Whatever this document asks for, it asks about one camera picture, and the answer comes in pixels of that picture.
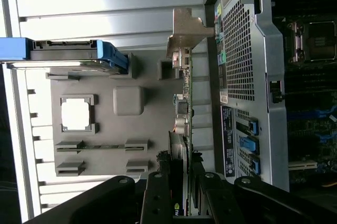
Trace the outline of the open black PC case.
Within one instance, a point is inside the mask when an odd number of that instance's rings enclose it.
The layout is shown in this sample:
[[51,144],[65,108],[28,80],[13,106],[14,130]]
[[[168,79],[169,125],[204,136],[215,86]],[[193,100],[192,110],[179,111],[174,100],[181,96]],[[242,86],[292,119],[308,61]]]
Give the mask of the open black PC case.
[[337,180],[290,185],[282,28],[301,16],[337,17],[337,0],[206,0],[215,170],[288,191],[337,193]]

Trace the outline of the green motherboard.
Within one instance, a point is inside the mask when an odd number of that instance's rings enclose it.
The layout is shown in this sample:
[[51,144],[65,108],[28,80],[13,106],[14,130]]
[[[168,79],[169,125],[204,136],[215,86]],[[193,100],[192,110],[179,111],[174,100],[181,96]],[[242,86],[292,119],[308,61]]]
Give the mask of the green motherboard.
[[[301,16],[292,22],[334,21],[337,17]],[[337,59],[289,63],[285,57],[285,106],[288,111],[327,110],[337,106]],[[290,185],[337,180],[337,118],[287,121],[289,162],[314,160],[317,169],[289,171]]]

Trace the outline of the metal CPU socket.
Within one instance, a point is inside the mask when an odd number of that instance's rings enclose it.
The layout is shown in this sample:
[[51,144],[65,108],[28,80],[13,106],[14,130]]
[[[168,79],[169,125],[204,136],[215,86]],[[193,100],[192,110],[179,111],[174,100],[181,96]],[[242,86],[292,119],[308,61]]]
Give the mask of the metal CPU socket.
[[334,21],[292,22],[283,31],[284,57],[289,63],[337,59],[337,24]]

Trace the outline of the grey plastic parts rack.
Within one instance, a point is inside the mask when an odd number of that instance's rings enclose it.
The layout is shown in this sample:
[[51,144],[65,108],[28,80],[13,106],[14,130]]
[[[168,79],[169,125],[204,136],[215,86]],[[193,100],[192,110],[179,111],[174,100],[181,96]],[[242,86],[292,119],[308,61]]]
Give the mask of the grey plastic parts rack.
[[[169,150],[175,122],[173,96],[183,82],[163,51],[130,55],[126,76],[77,72],[51,81],[55,172],[59,177],[139,175],[157,169],[156,156]],[[61,105],[85,99],[90,125],[62,126]]]

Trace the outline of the white expansion slot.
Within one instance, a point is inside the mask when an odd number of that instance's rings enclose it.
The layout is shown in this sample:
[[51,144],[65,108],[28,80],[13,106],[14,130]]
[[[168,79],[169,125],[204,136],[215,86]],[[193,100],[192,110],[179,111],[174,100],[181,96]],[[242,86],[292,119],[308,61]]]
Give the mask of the white expansion slot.
[[289,171],[317,169],[318,163],[314,160],[289,162]]

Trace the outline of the silver hard disk drive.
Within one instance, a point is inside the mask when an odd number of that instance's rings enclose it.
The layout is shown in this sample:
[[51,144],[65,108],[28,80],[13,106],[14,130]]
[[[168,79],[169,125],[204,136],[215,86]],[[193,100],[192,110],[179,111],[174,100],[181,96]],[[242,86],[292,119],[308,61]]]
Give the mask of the silver hard disk drive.
[[0,62],[12,69],[77,68],[91,67],[103,61],[97,57],[97,42],[53,42],[33,41],[23,55],[10,50],[13,55],[1,58]]

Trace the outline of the silver CPU chip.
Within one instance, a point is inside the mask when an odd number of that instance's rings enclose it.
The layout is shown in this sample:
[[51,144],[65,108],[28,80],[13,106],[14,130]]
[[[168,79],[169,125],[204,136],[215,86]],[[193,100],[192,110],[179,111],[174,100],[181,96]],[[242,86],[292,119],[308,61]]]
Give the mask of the silver CPU chip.
[[85,99],[67,99],[61,105],[61,118],[66,130],[85,130],[90,125],[90,106]]

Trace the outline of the blue disk caddy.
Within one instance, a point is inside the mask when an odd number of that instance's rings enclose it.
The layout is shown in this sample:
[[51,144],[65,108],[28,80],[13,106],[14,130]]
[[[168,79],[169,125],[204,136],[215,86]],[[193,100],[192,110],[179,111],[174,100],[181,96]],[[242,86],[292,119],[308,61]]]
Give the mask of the blue disk caddy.
[[[29,43],[35,40],[23,37],[0,38],[0,59],[13,55],[10,50],[23,55],[22,50],[28,49]],[[102,40],[93,40],[97,42],[97,57],[103,62],[91,67],[65,68],[70,71],[89,71],[103,72],[110,75],[128,74],[129,59],[128,56],[121,53],[113,44]]]

